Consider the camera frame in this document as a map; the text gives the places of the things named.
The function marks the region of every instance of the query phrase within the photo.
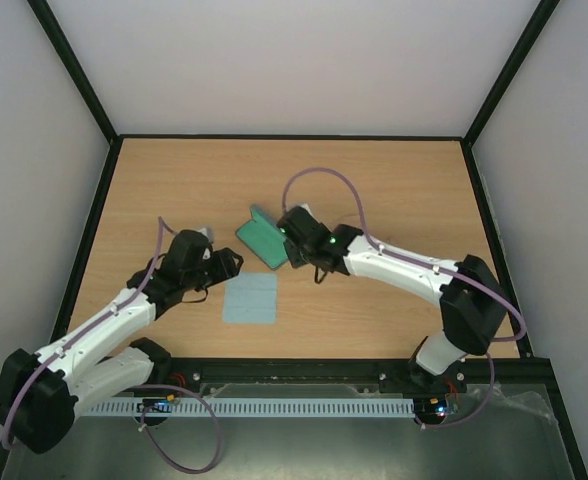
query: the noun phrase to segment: white wall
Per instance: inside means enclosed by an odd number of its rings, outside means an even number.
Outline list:
[[[0,0],[0,368],[49,338],[106,151],[27,2]]]
[[[561,2],[475,148],[588,469],[588,2]]]
[[[120,133],[463,135],[538,0],[50,0]]]

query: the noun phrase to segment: robotic arm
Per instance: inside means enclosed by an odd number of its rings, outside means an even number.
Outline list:
[[[19,349],[7,358],[0,376],[0,423],[5,423],[28,378],[53,354],[57,357],[30,386],[11,425],[11,433],[36,453],[55,446],[93,405],[148,381],[163,383],[171,357],[146,338],[101,360],[132,333],[181,303],[186,292],[207,295],[208,288],[237,276],[242,264],[243,258],[229,248],[214,251],[208,230],[179,232],[160,267],[125,307],[117,308],[137,292],[149,263],[114,300],[74,331],[34,354]],[[107,321],[96,324],[109,312]]]
[[[409,363],[411,380],[420,387],[429,387],[450,365],[466,355],[487,352],[505,317],[502,305],[461,280],[439,273],[441,268],[459,272],[501,294],[492,272],[478,257],[468,255],[462,262],[441,260],[375,240],[372,243],[379,245],[377,250],[359,228],[341,224],[330,232],[312,216],[307,206],[290,209],[277,225],[286,237],[285,250],[292,266],[314,265],[316,283],[333,272],[369,277],[440,307],[443,330],[424,339]],[[418,260],[431,269],[399,260],[387,252]]]

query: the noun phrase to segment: light blue cloth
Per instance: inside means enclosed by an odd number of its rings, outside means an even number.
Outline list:
[[[276,322],[278,283],[273,273],[240,273],[225,282],[223,321],[225,323]]]

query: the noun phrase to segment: wooden tabletop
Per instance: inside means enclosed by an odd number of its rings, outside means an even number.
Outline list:
[[[145,267],[158,215],[178,230],[211,226],[215,248],[240,253],[244,272],[269,272],[235,232],[249,220],[251,204],[278,218],[286,181],[310,166],[335,168],[355,183],[379,239],[434,257],[462,260],[470,253],[491,264],[457,142],[127,139],[70,329]],[[301,178],[289,202],[307,202],[330,228],[358,225],[354,199],[331,176]],[[165,249],[169,242],[166,236]],[[398,288],[340,274],[315,285],[312,267],[285,265],[276,274],[272,325],[225,323],[219,285],[205,303],[178,305],[132,339],[147,336],[178,357],[408,358],[441,329],[438,308]],[[507,321],[499,334],[511,334]],[[495,344],[491,352],[518,356],[513,343]]]

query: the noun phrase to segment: white ventilation strip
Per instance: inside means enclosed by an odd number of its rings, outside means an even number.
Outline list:
[[[95,405],[83,415],[88,417],[131,417],[142,410],[140,398],[112,398]],[[207,401],[222,418],[250,417],[323,417],[323,418],[412,418],[414,402],[408,399],[255,399],[213,398]],[[149,417],[209,417],[197,400],[182,399],[178,405],[159,406],[163,412]]]

